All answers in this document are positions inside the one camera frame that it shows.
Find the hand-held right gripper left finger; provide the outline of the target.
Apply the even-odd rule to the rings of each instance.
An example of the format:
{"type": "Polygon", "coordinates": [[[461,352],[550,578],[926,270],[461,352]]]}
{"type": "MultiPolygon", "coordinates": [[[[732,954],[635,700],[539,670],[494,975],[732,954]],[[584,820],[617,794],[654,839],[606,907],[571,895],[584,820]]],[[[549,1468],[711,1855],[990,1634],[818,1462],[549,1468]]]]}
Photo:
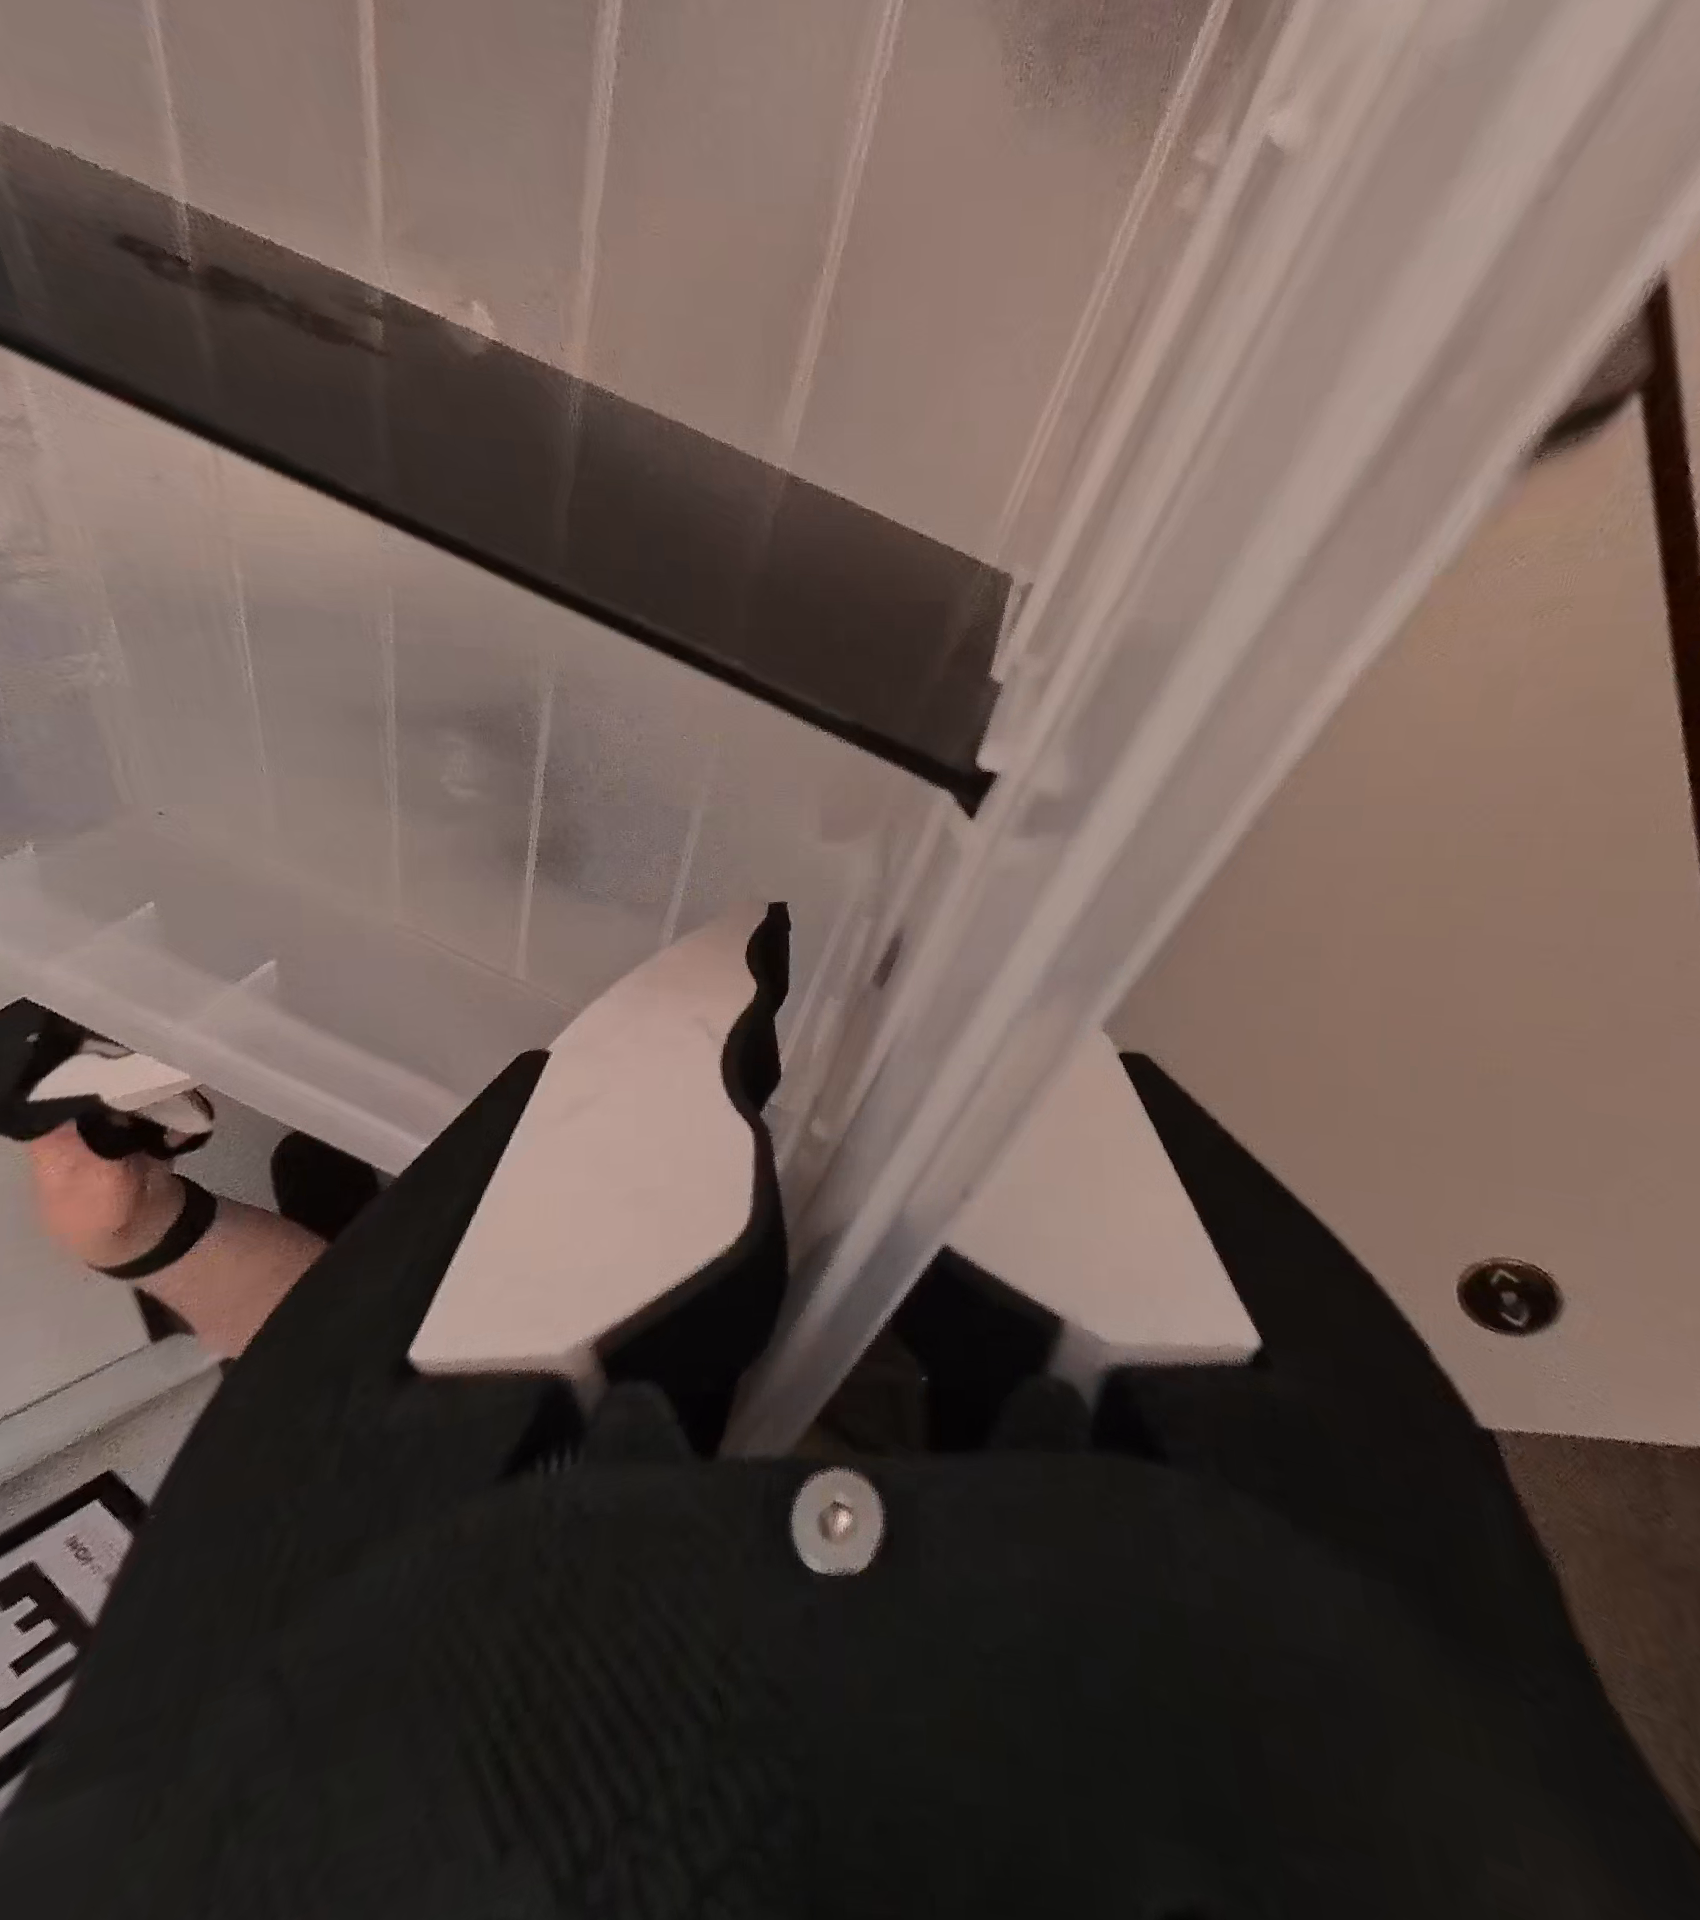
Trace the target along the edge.
{"type": "Polygon", "coordinates": [[[600,1380],[615,1336],[743,1245],[768,1092],[738,1055],[778,1042],[789,991],[789,905],[745,905],[568,1022],[412,1338],[417,1375],[600,1380]]]}

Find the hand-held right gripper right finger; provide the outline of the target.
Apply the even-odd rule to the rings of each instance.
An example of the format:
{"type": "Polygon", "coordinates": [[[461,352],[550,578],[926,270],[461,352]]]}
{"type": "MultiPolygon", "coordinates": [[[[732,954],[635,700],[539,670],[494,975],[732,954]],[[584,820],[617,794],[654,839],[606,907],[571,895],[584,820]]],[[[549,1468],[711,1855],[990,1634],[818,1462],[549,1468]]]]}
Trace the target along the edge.
{"type": "Polygon", "coordinates": [[[1036,1099],[947,1249],[1051,1319],[1048,1375],[1241,1366],[1263,1348],[1105,1034],[1036,1099]]]}

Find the clear plastic bin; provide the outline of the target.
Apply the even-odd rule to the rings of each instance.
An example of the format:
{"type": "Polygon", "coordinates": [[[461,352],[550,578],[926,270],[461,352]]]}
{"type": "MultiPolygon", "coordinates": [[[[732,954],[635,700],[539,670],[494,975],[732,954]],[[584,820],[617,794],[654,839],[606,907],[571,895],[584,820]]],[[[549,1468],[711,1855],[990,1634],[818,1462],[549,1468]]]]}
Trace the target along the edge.
{"type": "Polygon", "coordinates": [[[969,815],[0,349],[0,1006],[398,1172],[787,905],[765,1453],[1700,229],[1700,5],[0,5],[0,125],[1009,575],[969,815]]]}

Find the person's left hand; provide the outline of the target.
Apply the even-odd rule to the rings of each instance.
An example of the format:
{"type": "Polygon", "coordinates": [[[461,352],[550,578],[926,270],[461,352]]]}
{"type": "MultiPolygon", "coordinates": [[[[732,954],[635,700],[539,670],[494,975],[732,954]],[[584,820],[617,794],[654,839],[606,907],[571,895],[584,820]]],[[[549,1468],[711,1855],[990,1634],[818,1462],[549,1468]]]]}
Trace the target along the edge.
{"type": "Polygon", "coordinates": [[[99,1156],[72,1124],[25,1156],[49,1238],[166,1308],[220,1362],[250,1348],[325,1252],[307,1228],[218,1199],[173,1163],[99,1156]]]}

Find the round black desk grommet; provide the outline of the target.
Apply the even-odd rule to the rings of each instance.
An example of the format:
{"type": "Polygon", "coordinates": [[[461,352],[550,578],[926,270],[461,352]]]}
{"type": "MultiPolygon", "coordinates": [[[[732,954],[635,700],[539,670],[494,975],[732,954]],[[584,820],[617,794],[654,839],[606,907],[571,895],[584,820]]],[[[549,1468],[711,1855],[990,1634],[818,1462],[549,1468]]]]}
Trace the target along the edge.
{"type": "Polygon", "coordinates": [[[1479,1261],[1457,1284],[1457,1304],[1483,1333],[1529,1338],[1553,1331],[1564,1312],[1558,1283],[1529,1261],[1479,1261]]]}

